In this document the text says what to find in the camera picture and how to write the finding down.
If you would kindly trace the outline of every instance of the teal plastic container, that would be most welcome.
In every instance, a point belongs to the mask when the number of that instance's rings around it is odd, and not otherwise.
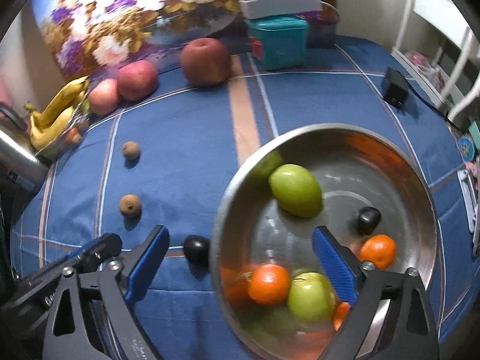
[[[268,71],[303,64],[307,51],[308,22],[295,16],[245,19],[253,55]]]

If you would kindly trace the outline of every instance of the black cable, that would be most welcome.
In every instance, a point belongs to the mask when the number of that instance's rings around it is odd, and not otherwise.
[[[422,103],[424,103],[427,107],[429,107],[429,109],[431,109],[433,112],[435,112],[435,114],[437,114],[438,116],[440,116],[445,122],[447,122],[450,126],[452,126],[453,128],[455,128],[455,130],[458,130],[460,131],[462,134],[465,134],[465,132],[463,132],[462,130],[460,130],[460,128],[458,128],[457,126],[455,126],[452,121],[446,117],[444,114],[442,114],[438,109],[436,109],[433,105],[431,105],[428,101],[426,101],[423,97],[421,97],[419,95],[419,93],[415,90],[415,88],[412,86],[412,84],[410,84],[408,81],[407,81],[408,85],[409,85],[409,88],[410,90],[413,92],[413,94],[415,96],[417,96],[420,101]]]

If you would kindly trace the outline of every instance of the bunch of bananas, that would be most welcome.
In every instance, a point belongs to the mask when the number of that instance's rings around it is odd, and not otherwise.
[[[30,117],[30,141],[37,150],[42,150],[65,130],[75,108],[86,98],[88,77],[74,79],[58,92],[43,112],[27,103],[25,109]]]

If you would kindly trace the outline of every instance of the white wall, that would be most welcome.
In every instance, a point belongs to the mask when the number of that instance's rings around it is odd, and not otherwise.
[[[377,42],[390,50],[400,27],[405,0],[338,0],[340,35]],[[413,14],[404,49],[415,49],[432,57],[440,35],[421,17]],[[27,101],[42,110],[65,84],[45,46],[26,5],[0,43],[0,75],[3,76],[13,107],[25,115]]]
[[[0,76],[15,111],[26,112],[30,101],[43,110],[65,85],[52,56],[43,42],[27,4],[10,26],[0,43]]]

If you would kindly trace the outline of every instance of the stainless steel pot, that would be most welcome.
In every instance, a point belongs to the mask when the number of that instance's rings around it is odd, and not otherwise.
[[[315,218],[298,218],[277,206],[268,176],[282,164],[301,165],[319,181],[324,208]],[[246,346],[266,359],[318,358],[335,333],[332,324],[305,329],[285,306],[267,310],[254,305],[245,297],[245,274],[272,262],[292,276],[322,273],[311,246],[314,228],[326,225],[341,244],[358,252],[365,237],[352,221],[364,206],[382,213],[374,234],[387,234],[397,244],[389,270],[403,273],[415,267],[427,287],[437,249],[434,205],[417,168],[391,142],[356,126],[318,124],[272,140],[243,164],[220,203],[210,271],[222,312]],[[373,348],[387,306],[378,309],[359,355]]]
[[[0,178],[27,191],[40,188],[47,176],[47,162],[35,156],[27,125],[16,112],[0,103]]]

